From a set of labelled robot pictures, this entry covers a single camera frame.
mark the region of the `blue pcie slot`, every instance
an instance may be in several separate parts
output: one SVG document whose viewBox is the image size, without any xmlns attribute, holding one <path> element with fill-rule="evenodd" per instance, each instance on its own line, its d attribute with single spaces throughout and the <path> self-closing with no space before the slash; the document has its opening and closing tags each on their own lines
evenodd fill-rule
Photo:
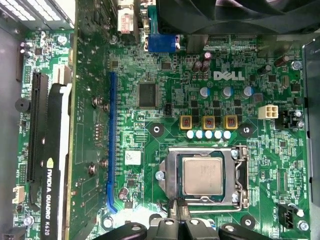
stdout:
<svg viewBox="0 0 320 240">
<path fill-rule="evenodd" d="M 110 212 L 115 214 L 115 181 L 116 181 L 116 131 L 117 131 L 117 84 L 115 72 L 110 72 L 110 115 L 109 115 L 109 159 L 108 181 L 106 184 L 106 204 Z"/>
</svg>

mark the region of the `black pcie slot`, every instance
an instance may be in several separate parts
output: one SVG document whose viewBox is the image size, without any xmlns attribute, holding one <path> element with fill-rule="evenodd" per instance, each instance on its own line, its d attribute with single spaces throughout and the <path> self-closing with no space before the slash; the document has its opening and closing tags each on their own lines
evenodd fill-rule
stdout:
<svg viewBox="0 0 320 240">
<path fill-rule="evenodd" d="M 42 178 L 41 161 L 44 153 L 42 141 L 46 129 L 48 83 L 47 75 L 40 72 L 33 73 L 26 181 L 29 183 L 28 204 L 34 212 L 40 210 L 36 202 Z"/>
</svg>

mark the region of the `cpu socket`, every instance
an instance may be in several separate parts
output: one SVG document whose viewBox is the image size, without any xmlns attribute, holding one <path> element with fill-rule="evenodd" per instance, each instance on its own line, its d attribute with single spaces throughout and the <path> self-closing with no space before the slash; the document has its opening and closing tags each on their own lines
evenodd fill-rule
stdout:
<svg viewBox="0 0 320 240">
<path fill-rule="evenodd" d="M 170 147 L 159 165 L 165 178 L 158 183 L 169 199 L 181 197 L 190 206 L 235 212 L 249 205 L 247 161 L 246 146 Z"/>
</svg>

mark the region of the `cpu fan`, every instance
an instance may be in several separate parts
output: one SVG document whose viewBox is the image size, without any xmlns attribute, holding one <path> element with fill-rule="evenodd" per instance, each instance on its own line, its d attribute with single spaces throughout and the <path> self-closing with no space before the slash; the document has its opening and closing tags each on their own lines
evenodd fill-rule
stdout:
<svg viewBox="0 0 320 240">
<path fill-rule="evenodd" d="M 306 34 L 320 28 L 320 0 L 157 0 L 161 34 Z"/>
</svg>

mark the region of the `pcie slot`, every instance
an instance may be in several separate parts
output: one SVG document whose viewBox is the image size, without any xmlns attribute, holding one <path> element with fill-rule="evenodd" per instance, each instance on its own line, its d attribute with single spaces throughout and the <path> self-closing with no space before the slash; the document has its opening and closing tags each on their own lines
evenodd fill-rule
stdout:
<svg viewBox="0 0 320 240">
<path fill-rule="evenodd" d="M 26 181 L 29 183 L 28 204 L 34 212 L 40 210 L 36 202 L 42 178 L 41 161 L 44 152 L 42 142 L 45 137 L 48 82 L 47 75 L 40 72 L 33 73 Z"/>
<path fill-rule="evenodd" d="M 109 164 L 108 181 L 106 184 L 106 203 L 112 213 L 117 212 L 117 209 L 114 207 L 114 188 L 116 181 L 117 84 L 117 74 L 115 72 L 110 72 Z"/>
</svg>

